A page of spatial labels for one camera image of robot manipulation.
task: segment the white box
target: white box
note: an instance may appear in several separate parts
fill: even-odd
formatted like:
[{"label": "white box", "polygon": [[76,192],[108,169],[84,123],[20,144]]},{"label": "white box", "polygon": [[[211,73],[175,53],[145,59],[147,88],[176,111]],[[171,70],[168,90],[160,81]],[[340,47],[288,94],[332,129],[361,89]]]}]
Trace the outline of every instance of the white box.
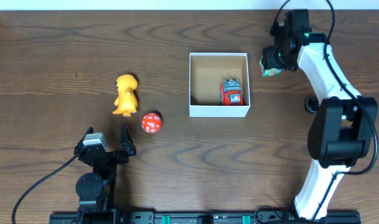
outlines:
[{"label": "white box", "polygon": [[[239,79],[243,106],[222,106],[220,86]],[[250,109],[249,68],[246,53],[189,54],[189,116],[245,117]]]}]

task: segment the black round object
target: black round object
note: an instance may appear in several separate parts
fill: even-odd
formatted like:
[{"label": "black round object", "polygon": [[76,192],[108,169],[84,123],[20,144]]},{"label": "black round object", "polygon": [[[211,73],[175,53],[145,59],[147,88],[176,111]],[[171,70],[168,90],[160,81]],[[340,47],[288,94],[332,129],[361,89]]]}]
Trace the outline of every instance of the black round object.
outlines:
[{"label": "black round object", "polygon": [[319,102],[318,102],[318,99],[317,98],[309,98],[307,101],[306,101],[306,111],[308,111],[308,113],[317,113],[319,110]]},{"label": "black round object", "polygon": [[103,190],[103,179],[96,173],[82,175],[76,183],[76,193],[79,197],[97,197]]}]

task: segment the red die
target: red die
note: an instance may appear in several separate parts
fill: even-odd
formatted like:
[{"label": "red die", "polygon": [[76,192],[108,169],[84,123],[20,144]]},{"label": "red die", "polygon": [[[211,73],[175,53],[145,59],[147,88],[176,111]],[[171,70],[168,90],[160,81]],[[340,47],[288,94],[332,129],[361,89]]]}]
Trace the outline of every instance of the red die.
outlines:
[{"label": "red die", "polygon": [[147,133],[156,133],[162,128],[162,119],[155,113],[148,113],[142,118],[142,128]]}]

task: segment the yellow plush toy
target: yellow plush toy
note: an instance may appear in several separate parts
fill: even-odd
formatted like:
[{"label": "yellow plush toy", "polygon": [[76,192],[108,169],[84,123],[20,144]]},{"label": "yellow plush toy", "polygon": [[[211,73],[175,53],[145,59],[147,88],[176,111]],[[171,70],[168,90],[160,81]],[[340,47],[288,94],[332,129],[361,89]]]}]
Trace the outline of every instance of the yellow plush toy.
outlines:
[{"label": "yellow plush toy", "polygon": [[123,114],[130,117],[131,113],[137,112],[137,99],[134,96],[134,90],[138,87],[137,80],[132,75],[122,75],[116,80],[116,87],[119,96],[115,100],[117,109],[113,114]]}]

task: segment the white backdrop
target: white backdrop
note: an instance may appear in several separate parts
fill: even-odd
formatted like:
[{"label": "white backdrop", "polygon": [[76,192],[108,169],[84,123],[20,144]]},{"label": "white backdrop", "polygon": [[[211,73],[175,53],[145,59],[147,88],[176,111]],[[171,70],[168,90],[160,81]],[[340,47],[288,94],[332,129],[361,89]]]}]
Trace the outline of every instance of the white backdrop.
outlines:
[{"label": "white backdrop", "polygon": [[[279,9],[285,0],[0,0],[0,10]],[[331,0],[335,9],[379,9],[379,0]],[[286,9],[328,9],[324,0],[291,0]]]}]

